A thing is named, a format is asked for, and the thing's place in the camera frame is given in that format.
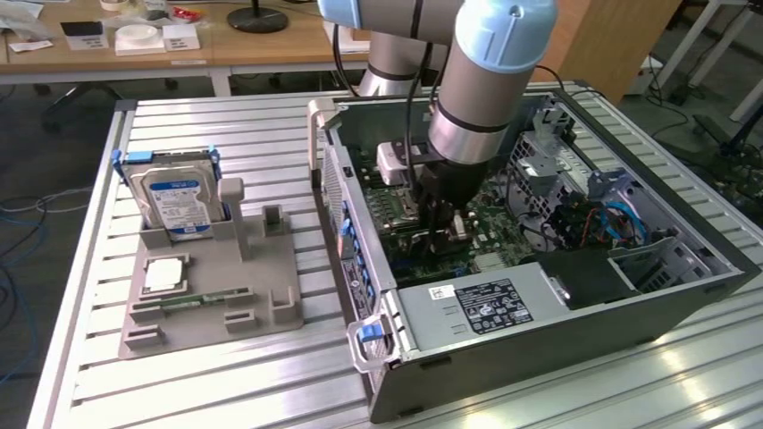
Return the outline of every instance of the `paper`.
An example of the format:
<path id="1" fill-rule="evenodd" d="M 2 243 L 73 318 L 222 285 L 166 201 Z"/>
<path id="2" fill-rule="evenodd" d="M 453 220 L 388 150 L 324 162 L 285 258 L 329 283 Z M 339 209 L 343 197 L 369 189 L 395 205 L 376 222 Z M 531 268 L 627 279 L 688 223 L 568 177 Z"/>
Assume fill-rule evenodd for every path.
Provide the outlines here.
<path id="1" fill-rule="evenodd" d="M 26 12 L 29 12 L 29 14 L 36 19 L 38 18 L 38 14 L 42 12 L 42 5 L 41 4 L 34 4 L 34 3 L 29 3 L 29 2 L 12 2 L 12 3 L 21 6 L 24 8 L 24 10 L 26 10 Z M 0 29 L 9 29 L 9 28 L 10 28 L 10 26 L 8 25 L 5 20 L 2 18 L 0 18 Z"/>
<path id="2" fill-rule="evenodd" d="M 432 300 L 452 298 L 455 296 L 453 285 L 445 284 L 444 286 L 429 288 L 429 296 L 432 297 Z"/>
<path id="3" fill-rule="evenodd" d="M 325 37 L 333 43 L 333 22 L 323 22 Z M 371 42 L 367 40 L 353 40 L 351 29 L 339 28 L 339 52 L 340 54 L 363 54 L 371 49 Z"/>
<path id="4" fill-rule="evenodd" d="M 13 52 L 24 52 L 24 51 L 36 51 L 42 47 L 50 47 L 52 43 L 48 40 L 42 40 L 41 42 L 9 43 L 8 46 L 10 46 Z"/>
<path id="5" fill-rule="evenodd" d="M 206 60 L 172 60 L 170 65 L 204 65 Z"/>

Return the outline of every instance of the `black stand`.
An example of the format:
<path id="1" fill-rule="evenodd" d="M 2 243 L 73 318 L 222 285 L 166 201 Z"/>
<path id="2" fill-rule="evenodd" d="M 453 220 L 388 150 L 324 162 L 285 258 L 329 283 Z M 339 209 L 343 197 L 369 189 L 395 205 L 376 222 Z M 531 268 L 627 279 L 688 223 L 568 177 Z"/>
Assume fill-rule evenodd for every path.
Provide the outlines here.
<path id="1" fill-rule="evenodd" d="M 729 136 L 728 133 L 717 126 L 715 121 L 709 116 L 703 114 L 693 115 L 693 121 L 696 122 L 696 129 L 693 132 L 696 134 L 703 134 L 707 132 L 711 138 L 717 142 L 717 146 L 720 148 L 720 155 L 723 156 L 733 156 L 737 155 L 743 148 L 741 146 L 745 143 L 747 136 L 749 135 L 749 131 L 755 127 L 757 121 L 763 118 L 763 104 L 757 107 L 756 111 L 749 115 L 739 131 L 733 136 Z"/>
<path id="2" fill-rule="evenodd" d="M 228 13 L 228 24 L 247 33 L 275 33 L 288 26 L 288 17 L 275 9 L 260 7 L 260 1 L 252 0 L 252 7 Z"/>

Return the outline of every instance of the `floor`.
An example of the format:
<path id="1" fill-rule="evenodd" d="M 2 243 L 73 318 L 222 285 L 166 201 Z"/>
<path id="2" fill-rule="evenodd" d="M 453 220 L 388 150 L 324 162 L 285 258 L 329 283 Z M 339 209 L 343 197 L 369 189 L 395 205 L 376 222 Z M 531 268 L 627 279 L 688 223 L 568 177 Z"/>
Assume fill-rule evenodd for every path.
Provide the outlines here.
<path id="1" fill-rule="evenodd" d="M 668 58 L 687 28 L 681 26 L 665 33 L 655 47 L 657 57 Z M 700 39 L 680 65 L 683 71 L 691 67 L 696 55 L 709 43 L 708 38 Z M 733 132 L 739 125 L 727 120 L 727 115 L 761 76 L 763 64 L 729 51 L 704 81 L 704 99 L 691 97 L 681 110 L 687 114 L 708 114 Z M 679 74 L 673 77 L 664 90 L 665 94 L 681 79 Z M 186 78 L 178 82 L 180 88 L 174 91 L 164 88 L 161 80 L 118 82 L 113 87 L 124 97 L 134 99 L 212 96 L 208 80 Z M 313 73 L 284 75 L 280 88 L 271 87 L 267 76 L 237 78 L 233 83 L 238 94 L 331 88 L 325 73 L 320 76 Z M 45 134 L 38 126 L 38 113 L 69 87 L 70 85 L 52 85 L 52 94 L 40 97 L 30 86 L 17 86 L 12 96 L 0 102 L 0 199 L 40 197 L 64 189 L 88 186 L 94 180 L 112 101 L 102 94 L 88 94 L 58 116 L 62 130 L 57 135 Z M 0 88 L 0 98 L 9 90 L 10 87 Z M 648 104 L 640 97 L 627 97 L 620 108 L 648 132 L 680 119 L 676 114 Z M 688 150 L 699 151 L 709 144 L 705 138 L 691 134 L 689 124 L 660 133 L 660 138 Z M 763 142 L 763 123 L 757 125 L 748 142 L 756 145 Z M 74 206 L 85 200 L 86 195 L 74 195 L 62 198 L 56 207 Z M 36 215 L 37 213 L 25 214 L 17 220 L 33 222 Z M 18 376 L 0 385 L 0 427 L 6 429 L 24 427 L 28 419 L 82 219 L 84 211 L 49 214 L 45 220 L 45 242 L 32 256 L 12 267 L 17 287 L 26 297 L 34 316 L 40 347 Z M 24 226 L 0 223 L 0 252 L 26 231 Z M 6 309 L 2 307 L 0 323 L 5 320 L 5 315 Z M 0 378 L 28 355 L 29 343 L 28 322 L 18 312 L 8 329 L 0 332 Z"/>

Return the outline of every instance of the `aluminum extrusion table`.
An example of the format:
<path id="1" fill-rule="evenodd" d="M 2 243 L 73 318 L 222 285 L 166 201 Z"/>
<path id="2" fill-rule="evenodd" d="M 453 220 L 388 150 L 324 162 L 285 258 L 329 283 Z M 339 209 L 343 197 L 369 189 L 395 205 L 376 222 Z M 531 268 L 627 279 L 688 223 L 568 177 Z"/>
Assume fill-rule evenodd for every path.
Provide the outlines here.
<path id="1" fill-rule="evenodd" d="M 577 89 L 571 82 L 567 88 Z M 30 428 L 369 426 L 308 182 L 307 103 L 337 94 L 145 101 L 114 113 Z M 577 98 L 763 265 L 760 229 L 605 100 L 591 94 Z M 293 332 L 120 361 L 140 217 L 110 171 L 109 154 L 114 148 L 209 144 L 218 148 L 222 174 L 244 180 L 244 211 L 280 203 L 291 213 L 307 324 Z M 599 166 L 616 163 L 581 129 L 576 144 Z M 761 332 L 757 277 L 655 342 L 376 427 L 760 427 Z"/>

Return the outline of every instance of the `cable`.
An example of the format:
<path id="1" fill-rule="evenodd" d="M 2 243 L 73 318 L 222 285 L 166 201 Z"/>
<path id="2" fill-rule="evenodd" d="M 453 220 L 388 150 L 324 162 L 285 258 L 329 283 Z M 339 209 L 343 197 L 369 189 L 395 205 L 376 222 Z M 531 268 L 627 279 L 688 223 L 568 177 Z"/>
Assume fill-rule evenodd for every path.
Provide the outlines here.
<path id="1" fill-rule="evenodd" d="M 58 192 L 57 194 L 49 194 L 42 198 L 34 198 L 37 200 L 37 202 L 30 205 L 30 206 L 25 206 L 25 207 L 17 207 L 17 208 L 5 208 L 5 202 L 6 201 L 12 201 L 13 199 L 28 199 L 30 197 L 18 197 L 18 198 L 10 198 L 9 200 L 5 200 L 2 202 L 0 202 L 0 212 L 6 212 L 6 213 L 21 213 L 21 212 L 26 212 L 29 210 L 37 210 L 38 212 L 41 212 L 41 207 L 40 207 L 40 203 L 49 203 L 53 199 L 60 198 L 60 197 L 65 197 L 66 195 L 72 195 L 72 194 L 77 194 L 81 192 L 92 192 L 93 191 L 93 187 L 85 187 L 85 188 L 73 188 L 73 189 L 68 189 L 62 192 Z M 49 214 L 54 214 L 54 213 L 69 213 L 69 212 L 74 212 L 77 210 L 81 210 L 84 208 L 86 208 L 89 205 L 88 204 L 82 204 L 80 206 L 76 207 L 68 207 L 68 208 L 61 208 L 58 210 L 49 210 L 45 209 L 46 212 Z"/>
<path id="2" fill-rule="evenodd" d="M 424 75 L 424 70 L 427 70 L 427 65 L 429 64 L 429 59 L 432 58 L 432 43 L 427 43 L 424 48 L 424 55 L 420 59 L 419 70 L 416 71 L 416 77 L 409 84 L 408 96 L 405 97 L 405 166 L 408 167 L 408 178 L 409 185 L 413 188 L 413 183 L 416 183 L 416 173 L 413 172 L 413 163 L 409 160 L 411 154 L 411 116 L 413 110 L 413 96 L 416 95 L 416 87 L 419 86 L 419 81 Z"/>
<path id="3" fill-rule="evenodd" d="M 8 377 L 8 380 L 28 380 L 29 378 L 38 378 L 41 373 L 20 373 L 14 372 L 12 374 L 0 374 L 0 378 Z"/>
<path id="4" fill-rule="evenodd" d="M 556 83 L 559 84 L 559 87 L 561 88 L 561 90 L 564 92 L 567 92 L 567 90 L 564 88 L 564 82 L 561 81 L 561 78 L 559 77 L 559 73 L 556 73 L 553 70 L 551 70 L 548 67 L 545 67 L 544 65 L 540 65 L 540 64 L 536 65 L 535 68 L 540 69 L 540 70 L 545 70 L 547 72 L 553 74 L 553 78 L 556 79 Z"/>
<path id="5" fill-rule="evenodd" d="M 359 97 L 360 95 L 349 84 L 349 81 L 347 80 L 347 74 L 344 73 L 343 56 L 339 52 L 339 24 L 333 24 L 333 40 L 331 41 L 331 47 L 333 51 L 333 65 L 336 66 L 339 79 L 343 82 L 344 88 L 353 94 L 353 96 Z"/>
<path id="6" fill-rule="evenodd" d="M 32 360 L 32 358 L 34 356 L 37 356 L 38 354 L 38 340 L 37 340 L 37 328 L 36 328 L 36 324 L 34 324 L 34 317 L 32 315 L 32 312 L 28 308 L 28 303 L 26 300 L 24 298 L 24 295 L 21 294 L 21 291 L 18 290 L 18 288 L 16 287 L 16 283 L 13 281 L 13 276 L 10 275 L 10 273 L 8 272 L 6 268 L 0 265 L 0 271 L 2 271 L 2 274 L 5 275 L 5 278 L 8 280 L 8 286 L 10 289 L 10 293 L 13 294 L 16 301 L 18 303 L 18 305 L 21 306 L 21 310 L 24 312 L 24 316 L 26 317 L 26 322 L 28 322 L 28 328 L 29 328 L 29 336 L 32 339 L 32 344 L 29 347 L 29 350 L 26 352 L 26 356 L 24 357 L 24 359 L 21 359 L 21 361 L 17 363 L 17 365 L 10 369 L 10 371 L 4 375 L 2 378 L 0 378 L 0 385 L 2 385 L 2 383 L 10 379 L 10 377 L 13 376 L 13 374 L 16 374 L 18 372 L 18 370 L 26 366 L 26 364 L 29 363 L 29 361 Z"/>
<path id="7" fill-rule="evenodd" d="M 580 91 L 575 91 L 573 93 L 569 94 L 571 97 L 575 97 L 577 94 L 584 94 L 589 92 L 591 94 L 596 94 L 597 96 L 603 97 L 604 99 L 607 98 L 607 96 L 604 96 L 604 94 L 597 91 L 596 89 L 581 89 Z"/>
<path id="8" fill-rule="evenodd" d="M 649 91 L 652 92 L 652 94 L 649 96 L 645 96 L 645 101 L 655 105 L 656 107 L 665 109 L 676 114 L 680 115 L 681 120 L 679 122 L 671 123 L 669 125 L 665 125 L 664 127 L 661 127 L 660 129 L 657 129 L 655 132 L 652 132 L 649 134 L 649 137 L 652 139 L 656 138 L 656 135 L 667 130 L 669 130 L 671 128 L 676 128 L 681 125 L 685 125 L 687 123 L 689 123 L 689 117 L 676 108 L 664 105 L 664 100 L 663 100 L 663 89 L 659 87 L 659 81 L 656 80 L 656 73 L 655 73 L 655 65 L 652 64 L 652 53 L 649 52 L 648 54 L 648 69 L 649 72 L 652 73 L 652 83 L 648 86 Z"/>
<path id="9" fill-rule="evenodd" d="M 0 258 L 2 258 L 5 255 L 8 255 L 8 254 L 13 251 L 13 249 L 16 249 L 21 244 L 24 244 L 24 242 L 32 237 L 32 235 L 34 234 L 34 232 L 37 232 L 37 230 L 41 228 L 41 226 L 42 226 L 42 224 L 44 224 L 44 222 L 45 222 L 45 216 L 48 215 L 48 206 L 46 206 L 46 203 L 45 203 L 45 201 L 44 201 L 41 198 L 37 198 L 37 197 L 28 196 L 28 197 L 14 197 L 14 198 L 9 198 L 9 199 L 5 199 L 5 200 L 2 200 L 2 201 L 0 202 L 0 206 L 4 206 L 8 201 L 18 201 L 20 199 L 34 199 L 34 200 L 37 200 L 38 202 L 41 202 L 41 210 L 42 210 L 42 211 L 41 211 L 41 215 L 38 216 L 38 220 L 37 220 L 37 223 L 34 224 L 34 228 L 32 228 L 32 229 L 29 230 L 29 232 L 26 233 L 26 235 L 21 238 L 21 240 L 18 240 L 18 241 L 16 242 L 16 244 L 13 244 L 8 249 L 5 249 L 5 250 L 2 251 L 2 253 L 0 253 Z"/>
<path id="10" fill-rule="evenodd" d="M 48 230 L 45 228 L 45 225 L 42 225 L 41 223 L 32 223 L 32 222 L 21 222 L 17 221 L 14 219 L 8 219 L 6 217 L 1 217 L 0 216 L 0 221 L 2 222 L 8 222 L 8 223 L 14 223 L 17 225 L 26 225 L 26 226 L 33 226 L 34 229 L 32 231 L 37 231 L 38 230 L 38 234 L 37 234 L 37 242 L 32 245 L 32 247 L 26 250 L 26 252 L 24 252 L 18 257 L 10 259 L 9 261 L 2 262 L 2 265 L 5 267 L 13 266 L 16 265 L 18 262 L 21 262 L 21 259 L 24 259 L 25 257 L 28 257 L 32 253 L 34 253 L 34 251 L 38 249 L 38 247 L 42 244 L 42 241 L 45 240 L 46 236 L 48 236 Z"/>
<path id="11" fill-rule="evenodd" d="M 4 96 L 0 96 L 0 103 L 2 103 L 8 98 L 10 98 L 14 92 L 16 92 L 16 85 L 10 87 L 10 90 L 8 90 L 8 93 Z"/>
<path id="12" fill-rule="evenodd" d="M 523 213 L 519 213 L 516 216 L 513 216 L 513 218 L 519 221 L 520 217 L 523 217 L 523 216 L 537 217 L 537 216 L 540 216 L 540 213 L 537 213 L 537 212 L 523 212 Z"/>
<path id="13" fill-rule="evenodd" d="M 635 230 L 639 231 L 639 234 L 641 234 L 641 241 L 644 242 L 644 244 L 648 244 L 648 234 L 645 233 L 645 227 L 644 227 L 644 224 L 641 223 L 641 220 L 635 215 L 633 209 L 631 207 L 628 207 L 627 204 L 620 203 L 617 201 L 612 201 L 612 202 L 607 203 L 604 205 L 604 208 L 613 208 L 615 210 L 619 210 L 620 212 L 623 212 L 625 214 L 625 216 L 628 216 L 628 219 L 631 220 L 631 224 L 633 225 L 633 232 L 635 232 Z"/>
<path id="14" fill-rule="evenodd" d="M 553 237 L 548 236 L 548 234 L 545 234 L 541 231 L 537 231 L 536 229 L 531 228 L 529 226 L 524 225 L 523 223 L 520 223 L 520 232 L 521 231 L 528 231 L 544 239 L 544 252 L 548 251 L 548 243 L 551 243 L 556 246 L 557 242 L 555 241 Z"/>
<path id="15" fill-rule="evenodd" d="M 596 210 L 597 210 L 596 208 L 592 208 L 591 211 L 588 212 L 588 217 L 585 218 L 585 227 L 583 228 L 583 240 L 580 240 L 580 247 L 585 245 L 585 238 L 588 237 L 588 227 L 591 225 L 591 217 L 593 216 Z"/>
<path id="16" fill-rule="evenodd" d="M 433 107 L 433 95 L 437 92 L 437 87 L 440 83 L 443 83 L 443 76 L 444 76 L 444 66 L 448 64 L 448 58 L 451 57 L 451 47 L 448 47 L 448 52 L 444 54 L 444 63 L 443 68 L 437 72 L 437 77 L 433 80 L 432 90 L 429 91 L 429 107 Z"/>
<path id="17" fill-rule="evenodd" d="M 5 304 L 9 299 L 12 299 L 10 300 L 10 310 L 8 311 L 8 318 L 4 320 L 2 323 L 0 323 L 0 332 L 2 332 L 2 330 L 8 327 L 8 325 L 10 325 L 10 322 L 13 321 L 13 317 L 16 316 L 17 299 L 16 299 L 16 294 L 13 293 L 13 291 L 2 283 L 0 283 L 0 290 L 8 296 L 8 298 L 5 298 L 2 300 L 2 304 Z"/>

